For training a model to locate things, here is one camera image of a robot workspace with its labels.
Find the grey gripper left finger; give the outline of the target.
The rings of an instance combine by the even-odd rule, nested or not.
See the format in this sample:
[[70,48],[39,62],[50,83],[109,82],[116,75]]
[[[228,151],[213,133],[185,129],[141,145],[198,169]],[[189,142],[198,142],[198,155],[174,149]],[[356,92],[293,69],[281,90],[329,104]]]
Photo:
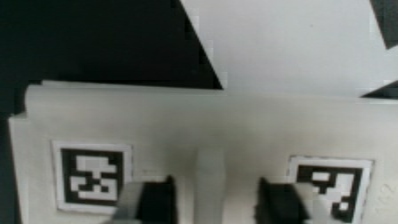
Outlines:
[[112,224],[178,224],[176,181],[128,183],[123,188]]

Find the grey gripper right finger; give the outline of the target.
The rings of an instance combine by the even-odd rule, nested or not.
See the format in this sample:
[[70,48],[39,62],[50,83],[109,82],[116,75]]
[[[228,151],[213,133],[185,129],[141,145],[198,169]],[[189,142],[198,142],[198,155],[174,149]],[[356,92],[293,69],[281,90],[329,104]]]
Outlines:
[[256,224],[327,224],[331,217],[306,185],[272,183],[260,178]]

